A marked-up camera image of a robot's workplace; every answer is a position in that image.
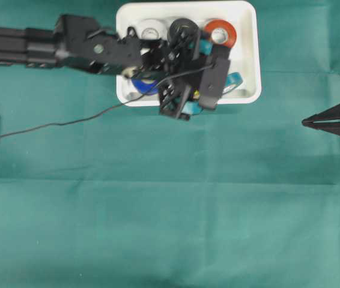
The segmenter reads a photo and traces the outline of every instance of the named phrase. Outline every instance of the black tape roll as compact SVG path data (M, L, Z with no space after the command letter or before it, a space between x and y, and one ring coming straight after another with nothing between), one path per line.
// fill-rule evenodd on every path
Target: black tape roll
M199 29L198 25L190 19L179 18L171 23L168 32L168 40L171 41L181 28L184 29L187 34L194 34Z

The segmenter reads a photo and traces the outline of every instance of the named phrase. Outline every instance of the electrical tape roll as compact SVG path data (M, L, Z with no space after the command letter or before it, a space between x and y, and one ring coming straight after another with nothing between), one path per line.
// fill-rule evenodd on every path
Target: electrical tape roll
M166 25L156 19L146 19L136 25L138 37L145 40L166 40L168 29Z
M137 91L141 94L155 95L158 93L157 88L150 90L152 87L157 85L156 81L132 79L132 83L135 89L137 89Z
M212 20L204 28L204 31L210 33L210 41L215 44L224 45L232 48L237 42L237 31L227 21Z
M179 18L171 23L168 32L168 40L171 41L181 28L185 29L185 32L188 34L194 34L199 29L198 25L190 19Z

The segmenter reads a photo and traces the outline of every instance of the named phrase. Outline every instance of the screw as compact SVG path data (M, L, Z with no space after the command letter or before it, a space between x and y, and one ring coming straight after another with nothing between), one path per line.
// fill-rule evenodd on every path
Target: screw
M101 54L104 49L105 48L103 47L102 44L97 44L94 46L94 52L96 52L96 54Z

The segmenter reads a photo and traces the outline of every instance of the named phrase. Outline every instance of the tape roll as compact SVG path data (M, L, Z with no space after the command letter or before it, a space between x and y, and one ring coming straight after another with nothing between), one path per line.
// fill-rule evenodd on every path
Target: tape roll
M207 23L204 31L210 33L210 40L215 44L232 48L237 42L237 31L227 21L213 20Z
M136 25L138 37L146 40L156 40L167 38L168 29L166 25L156 19L146 19Z
M132 83L137 89L137 91L141 94L147 93L147 91L150 91L150 89L154 86L157 85L156 81L153 80L137 80L137 79L132 79ZM147 95L155 95L158 93L158 89L154 88L151 90Z
M171 41L181 28L188 34L194 34L199 29L198 25L190 19L179 18L171 23L168 32L168 40Z
M223 94L227 94L233 91L236 87L240 86L243 83L243 79L241 74L238 72L231 73L226 78L225 88L223 89Z

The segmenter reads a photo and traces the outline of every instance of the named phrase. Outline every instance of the blue tape roll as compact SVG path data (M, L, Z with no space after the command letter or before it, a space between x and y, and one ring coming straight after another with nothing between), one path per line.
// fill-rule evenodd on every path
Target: blue tape roll
M133 83L135 89L137 89L139 93L144 94L147 91L149 91L152 87L156 86L158 82L157 81L132 79L132 83ZM154 94L157 94L157 93L158 93L158 89L154 88L147 95L154 95Z
M225 88L223 89L223 93L229 93L234 90L236 87L240 86L243 82L241 74L238 72L231 73L226 78Z

